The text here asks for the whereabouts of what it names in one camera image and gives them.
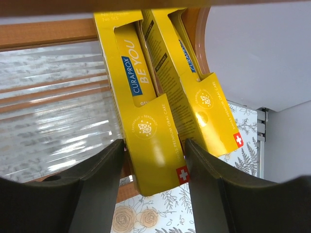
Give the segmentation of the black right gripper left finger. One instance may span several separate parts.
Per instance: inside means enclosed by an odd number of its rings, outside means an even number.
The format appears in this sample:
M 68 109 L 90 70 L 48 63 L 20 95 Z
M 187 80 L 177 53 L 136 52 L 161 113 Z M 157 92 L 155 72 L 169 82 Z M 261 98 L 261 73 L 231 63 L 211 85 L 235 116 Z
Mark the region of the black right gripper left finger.
M 40 182 L 0 181 L 3 233 L 108 233 L 124 161 L 118 139 Z

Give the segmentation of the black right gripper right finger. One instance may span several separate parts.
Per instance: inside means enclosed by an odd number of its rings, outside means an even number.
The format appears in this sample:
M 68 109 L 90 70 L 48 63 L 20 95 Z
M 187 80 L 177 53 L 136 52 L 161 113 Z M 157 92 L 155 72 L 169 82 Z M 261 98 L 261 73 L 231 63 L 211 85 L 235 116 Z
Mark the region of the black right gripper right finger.
M 212 204 L 200 220 L 201 233 L 308 233 L 311 230 L 311 178 L 284 183 L 254 177 L 185 142 L 190 181 L 208 184 Z

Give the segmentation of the yellow toothpaste box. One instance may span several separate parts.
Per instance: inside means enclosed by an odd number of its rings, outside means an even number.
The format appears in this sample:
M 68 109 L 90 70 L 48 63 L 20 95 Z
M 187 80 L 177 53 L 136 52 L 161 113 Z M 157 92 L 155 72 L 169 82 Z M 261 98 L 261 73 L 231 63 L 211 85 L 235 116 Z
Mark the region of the yellow toothpaste box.
M 151 196 L 188 182 L 168 98 L 156 85 L 142 12 L 95 12 L 94 21 L 138 191 Z

